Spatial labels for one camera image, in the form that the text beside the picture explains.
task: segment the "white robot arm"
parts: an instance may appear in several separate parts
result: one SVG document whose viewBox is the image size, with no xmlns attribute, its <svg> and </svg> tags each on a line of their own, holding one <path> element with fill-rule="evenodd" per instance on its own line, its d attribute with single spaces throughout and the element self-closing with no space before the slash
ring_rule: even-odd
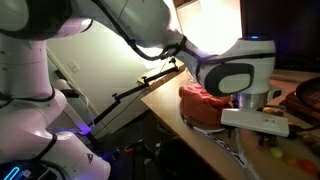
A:
<svg viewBox="0 0 320 180">
<path fill-rule="evenodd" d="M 266 103 L 273 41 L 247 37 L 220 56 L 207 54 L 169 30 L 169 9 L 161 0 L 0 0 L 0 164 L 36 158 L 58 165 L 70 179 L 109 177 L 110 165 L 73 134 L 46 131 L 66 105 L 49 82 L 46 40 L 83 32 L 92 20 L 147 60 L 178 57 L 212 95 L 239 93 L 243 108 Z M 137 45 L 163 52 L 148 57 Z"/>
</svg>

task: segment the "table surface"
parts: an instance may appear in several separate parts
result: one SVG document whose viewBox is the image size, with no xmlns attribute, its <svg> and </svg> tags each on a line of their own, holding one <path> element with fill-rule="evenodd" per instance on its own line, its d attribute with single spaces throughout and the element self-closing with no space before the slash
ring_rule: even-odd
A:
<svg viewBox="0 0 320 180">
<path fill-rule="evenodd" d="M 142 101 L 223 178 L 247 179 L 240 164 L 224 148 L 202 134 L 196 133 L 181 120 L 178 90 L 182 85 L 190 84 L 190 79 L 190 74 L 183 72 L 142 98 Z M 271 84 L 282 87 L 284 90 L 284 96 L 273 101 L 274 104 L 279 103 L 285 98 L 286 94 L 292 92 L 297 86 L 297 83 L 294 82 L 287 82 L 284 85 L 283 82 L 276 80 L 271 80 Z M 285 113 L 285 116 L 288 116 L 290 121 L 298 122 L 302 127 L 309 126 L 290 114 Z M 228 138 L 226 133 L 217 136 L 234 147 L 234 138 Z"/>
</svg>

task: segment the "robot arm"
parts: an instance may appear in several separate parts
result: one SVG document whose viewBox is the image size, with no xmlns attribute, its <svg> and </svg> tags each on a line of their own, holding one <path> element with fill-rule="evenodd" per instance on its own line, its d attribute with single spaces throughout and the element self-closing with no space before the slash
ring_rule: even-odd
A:
<svg viewBox="0 0 320 180">
<path fill-rule="evenodd" d="M 98 21 L 123 37 L 147 60 L 178 57 L 198 82 L 215 96 L 240 91 L 263 94 L 270 89 L 268 81 L 275 52 L 272 41 L 239 39 L 224 54 L 210 56 L 178 31 L 169 30 L 170 12 L 163 1 L 2 0 L 0 12 L 7 15 L 1 16 L 4 23 L 0 23 L 0 32 L 27 40 L 70 36 L 83 31 L 89 24 L 88 19 Z M 163 48 L 163 52 L 149 57 L 137 45 L 157 46 Z"/>
</svg>

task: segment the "cable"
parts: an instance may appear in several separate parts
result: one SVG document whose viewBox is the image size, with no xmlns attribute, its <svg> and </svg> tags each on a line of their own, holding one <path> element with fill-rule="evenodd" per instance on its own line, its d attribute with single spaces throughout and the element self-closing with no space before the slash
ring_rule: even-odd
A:
<svg viewBox="0 0 320 180">
<path fill-rule="evenodd" d="M 52 147 L 56 144 L 57 141 L 58 136 L 52 133 L 52 140 L 50 141 L 50 143 L 47 145 L 47 147 L 44 148 L 44 150 L 40 152 L 40 154 L 32 158 L 31 161 L 39 161 L 44 155 L 46 155 L 52 149 Z"/>
<path fill-rule="evenodd" d="M 262 58 L 267 58 L 267 57 L 275 57 L 274 53 L 263 53 L 263 54 L 250 54 L 250 55 L 244 55 L 244 56 L 235 56 L 235 57 L 227 57 L 227 58 L 221 58 L 221 59 L 213 59 L 209 60 L 209 58 L 211 57 L 205 57 L 205 58 L 201 58 L 199 55 L 197 55 L 195 52 L 191 51 L 190 49 L 187 49 L 185 47 L 185 43 L 186 43 L 186 37 L 183 38 L 183 40 L 180 42 L 180 44 L 171 44 L 168 45 L 167 47 L 165 47 L 163 49 L 163 51 L 158 55 L 158 56 L 154 56 L 154 57 L 150 57 L 148 55 L 146 55 L 145 53 L 143 53 L 135 44 L 135 40 L 132 40 L 127 34 L 126 32 L 121 28 L 121 26 L 114 20 L 114 18 L 112 17 L 112 15 L 108 12 L 108 10 L 104 7 L 104 5 L 101 3 L 100 0 L 91 0 L 93 3 L 95 3 L 103 12 L 104 14 L 109 18 L 109 20 L 111 21 L 111 23 L 114 25 L 115 29 L 118 31 L 118 33 L 120 34 L 120 36 L 128 43 L 128 45 L 138 54 L 140 55 L 142 58 L 147 59 L 147 60 L 157 60 L 157 59 L 164 59 L 167 58 L 169 56 L 172 56 L 173 54 L 169 55 L 168 51 L 170 49 L 175 49 L 176 51 L 174 52 L 174 54 L 178 54 L 181 50 L 186 52 L 187 54 L 193 56 L 194 58 L 196 58 L 199 62 L 202 61 L 202 63 L 204 64 L 220 64 L 220 63 L 225 63 L 228 61 L 234 61 L 234 60 L 239 60 L 239 59 L 262 59 Z"/>
<path fill-rule="evenodd" d="M 4 101 L 7 101 L 8 103 L 6 105 L 8 105 L 11 101 L 13 101 L 14 99 L 17 99 L 17 100 L 22 100 L 22 101 L 32 101 L 32 102 L 48 102 L 48 101 L 51 101 L 52 99 L 55 98 L 56 96 L 56 93 L 55 93 L 55 89 L 53 88 L 53 86 L 51 85 L 51 89 L 52 89 L 52 93 L 49 97 L 47 98 L 44 98 L 44 99 L 35 99 L 35 98 L 12 98 L 10 96 L 6 96 L 4 94 L 2 94 L 0 92 L 0 100 L 4 100 Z"/>
<path fill-rule="evenodd" d="M 166 59 L 166 62 L 163 64 L 162 68 L 160 69 L 160 72 L 162 72 L 163 68 L 165 67 L 165 65 L 168 62 L 168 58 Z M 99 134 L 105 127 L 107 127 L 111 122 L 113 122 L 117 117 L 119 117 L 142 93 L 144 93 L 145 91 L 147 91 L 147 89 L 143 90 L 142 92 L 140 92 L 120 113 L 118 113 L 115 117 L 113 117 L 106 125 L 103 126 L 103 128 L 101 128 L 95 135 Z"/>
</svg>

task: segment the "small object on table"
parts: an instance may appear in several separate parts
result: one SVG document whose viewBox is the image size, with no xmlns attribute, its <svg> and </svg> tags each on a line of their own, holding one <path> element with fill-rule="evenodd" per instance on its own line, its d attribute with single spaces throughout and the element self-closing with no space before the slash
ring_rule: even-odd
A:
<svg viewBox="0 0 320 180">
<path fill-rule="evenodd" d="M 317 172 L 316 166 L 313 164 L 313 162 L 307 160 L 307 159 L 302 159 L 299 162 L 299 166 L 304 170 L 309 173 L 315 173 Z"/>
<path fill-rule="evenodd" d="M 269 151 L 270 151 L 270 154 L 272 155 L 272 157 L 274 157 L 274 158 L 280 159 L 283 156 L 282 150 L 278 147 L 271 147 L 269 149 Z"/>
<path fill-rule="evenodd" d="M 291 166 L 296 166 L 298 164 L 298 160 L 295 157 L 290 156 L 288 154 L 283 155 L 282 159 L 284 162 Z"/>
<path fill-rule="evenodd" d="M 263 108 L 262 112 L 267 114 L 275 114 L 275 111 L 271 108 Z"/>
</svg>

